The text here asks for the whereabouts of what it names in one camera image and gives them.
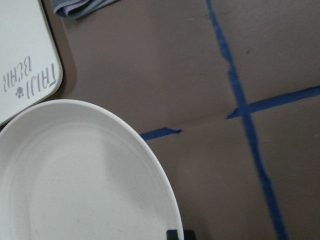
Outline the long blue tape strip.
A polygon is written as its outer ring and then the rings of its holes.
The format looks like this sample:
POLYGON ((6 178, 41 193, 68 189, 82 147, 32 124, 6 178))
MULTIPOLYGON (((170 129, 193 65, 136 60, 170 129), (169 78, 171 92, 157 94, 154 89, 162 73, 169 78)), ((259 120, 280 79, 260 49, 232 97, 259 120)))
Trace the long blue tape strip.
MULTIPOLYGON (((281 95, 277 95, 274 97, 249 103, 248 110, 250 113, 260 112, 260 111, 264 111, 264 110, 278 107, 281 105, 293 103, 304 98, 315 97, 319 95, 320 95, 320 86, 318 85, 318 86, 305 88, 305 89, 294 91, 294 92, 284 93, 281 95)), ((182 131, 183 130, 181 128, 163 127, 163 128, 158 128, 152 131, 141 133, 140 136, 144 141, 149 141, 152 139, 156 139, 156 138, 160 138, 160 137, 164 137, 172 134, 178 134, 182 131)))

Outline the white round plate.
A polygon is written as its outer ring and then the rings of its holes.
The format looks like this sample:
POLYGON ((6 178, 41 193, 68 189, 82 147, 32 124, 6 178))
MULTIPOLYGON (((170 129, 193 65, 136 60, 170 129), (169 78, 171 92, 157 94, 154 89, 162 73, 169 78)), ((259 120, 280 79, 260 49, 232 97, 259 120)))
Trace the white round plate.
POLYGON ((79 100, 37 104, 0 133, 3 240, 184 239, 157 157, 125 121, 79 100))

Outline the folded grey purple cloth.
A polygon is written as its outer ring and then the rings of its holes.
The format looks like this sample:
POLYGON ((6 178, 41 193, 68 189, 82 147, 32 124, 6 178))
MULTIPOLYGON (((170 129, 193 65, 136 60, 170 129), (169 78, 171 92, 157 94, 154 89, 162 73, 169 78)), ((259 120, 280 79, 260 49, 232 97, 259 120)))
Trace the folded grey purple cloth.
POLYGON ((78 19, 96 10, 116 3, 117 0, 51 0, 53 12, 62 18, 78 19))

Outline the white tray with lettering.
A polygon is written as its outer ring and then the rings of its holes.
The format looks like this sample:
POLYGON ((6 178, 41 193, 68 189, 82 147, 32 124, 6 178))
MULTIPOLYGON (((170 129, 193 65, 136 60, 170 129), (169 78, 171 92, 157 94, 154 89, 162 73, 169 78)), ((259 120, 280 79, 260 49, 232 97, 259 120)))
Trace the white tray with lettering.
POLYGON ((39 0, 0 2, 0 123, 53 95, 62 63, 39 0))

